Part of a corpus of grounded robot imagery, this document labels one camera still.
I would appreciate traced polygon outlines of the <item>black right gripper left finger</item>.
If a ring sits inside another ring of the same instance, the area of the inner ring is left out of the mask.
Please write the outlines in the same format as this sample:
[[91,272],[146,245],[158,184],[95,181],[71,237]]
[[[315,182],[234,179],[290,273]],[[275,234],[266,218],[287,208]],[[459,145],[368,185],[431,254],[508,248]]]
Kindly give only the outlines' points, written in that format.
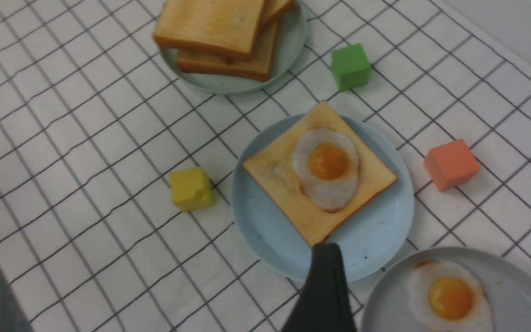
[[312,247],[311,266],[283,332],[355,332],[341,248]]

